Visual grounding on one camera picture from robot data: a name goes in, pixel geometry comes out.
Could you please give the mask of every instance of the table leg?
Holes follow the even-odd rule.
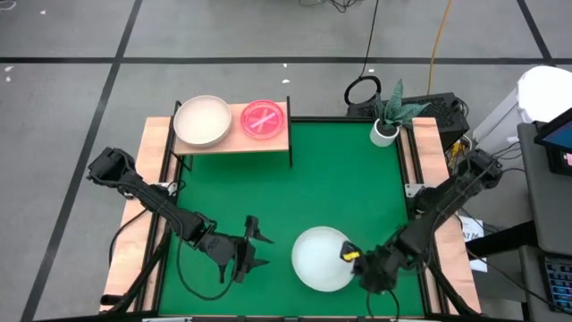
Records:
[[[508,250],[515,250],[523,245],[536,245],[534,221],[516,225],[512,228],[474,239],[465,243],[467,250],[477,257],[484,257]]]

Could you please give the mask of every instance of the gray floor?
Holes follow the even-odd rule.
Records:
[[[114,57],[139,3],[132,33],[125,35],[128,58],[119,65]],[[552,57],[572,64],[566,60],[572,58],[572,4],[526,3]],[[369,64],[366,73],[382,80],[385,97],[399,79],[406,96],[426,92],[429,66],[413,58],[431,55],[445,5],[446,0],[380,1],[371,56],[391,58],[392,64]],[[94,140],[89,159],[106,146],[135,155],[146,117],[168,115],[175,100],[200,94],[229,102],[290,96],[294,115],[344,115],[343,91],[362,66],[358,59],[332,64],[320,57],[362,57],[373,8],[372,0],[344,14],[330,4],[308,8],[297,0],[35,0],[0,11],[1,319],[21,319],[40,267],[49,275],[36,294],[38,305],[28,306],[35,319],[97,313],[107,247],[124,204],[115,191],[82,180],[53,265],[41,265],[86,141]],[[135,57],[191,59],[137,64]],[[231,59],[192,59],[208,57]],[[433,92],[463,98],[472,127],[523,72],[551,62],[541,55],[517,0],[455,1],[439,57],[467,58],[438,64]],[[513,59],[499,64],[500,57]],[[117,67],[116,78],[108,77]],[[105,84],[112,89],[109,97]],[[352,94],[359,100],[371,90],[363,85]],[[97,136],[86,140],[96,110],[105,111],[103,119],[96,122]],[[530,219],[526,194],[524,176],[507,173],[499,189],[467,208],[488,224],[512,226]],[[477,277],[485,312],[517,317],[519,306],[489,300],[494,286]]]

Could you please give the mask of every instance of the wooden frame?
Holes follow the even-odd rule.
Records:
[[[165,143],[169,132],[170,117],[149,117],[141,138],[136,167],[146,182],[156,182],[161,171]],[[438,185],[449,177],[449,172],[442,153],[436,122],[433,118],[417,118],[413,122],[413,133],[416,142],[416,153],[412,153],[408,143],[408,134],[401,132],[401,145],[405,167],[407,168],[409,182],[416,182],[414,176],[415,160],[418,162],[425,183]],[[170,162],[169,180],[172,180],[176,162]],[[123,211],[122,224],[133,218],[141,210],[136,200],[129,200]],[[141,218],[129,230],[125,231],[117,240],[114,250],[114,261],[109,270],[105,293],[123,294],[140,272],[149,233],[151,217]],[[162,230],[164,222],[159,225]],[[160,239],[158,232],[156,244]],[[480,312],[480,304],[475,289],[475,282],[469,266],[467,250],[463,240],[462,230],[454,218],[448,220],[435,233],[437,252],[442,271],[453,287],[465,299],[467,304],[475,311]],[[143,309],[152,309],[153,291],[155,289],[157,268],[147,281],[147,292]],[[442,313],[439,294],[433,277],[425,273],[428,297],[432,313]],[[449,310],[455,310],[449,304]]]

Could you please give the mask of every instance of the wooden platform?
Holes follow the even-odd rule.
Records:
[[[248,104],[229,104],[232,111],[231,130],[218,144],[210,148],[197,148],[175,136],[173,152],[178,156],[197,154],[241,153],[241,152],[271,152],[289,150],[290,118],[288,104],[275,102],[283,111],[286,123],[280,133],[271,139],[258,140],[249,137],[240,125],[240,116]]]

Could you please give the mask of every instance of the green mat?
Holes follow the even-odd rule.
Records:
[[[367,123],[293,123],[294,167],[287,152],[194,157],[179,206],[218,222],[218,232],[244,234],[247,215],[260,219],[264,236],[253,241],[257,258],[271,261],[234,284],[218,301],[188,293],[177,275],[173,236],[159,307],[163,315],[365,316],[366,291],[358,279],[337,292],[305,286],[290,261],[296,238],[327,225],[342,231],[363,250],[383,244],[407,222],[400,166],[394,146],[377,148]],[[230,278],[231,263],[226,278]],[[205,254],[183,245],[182,273],[197,292],[218,294],[218,269]],[[401,315],[423,315],[417,275],[400,273],[395,290]],[[375,315],[396,313],[391,296],[372,295]]]

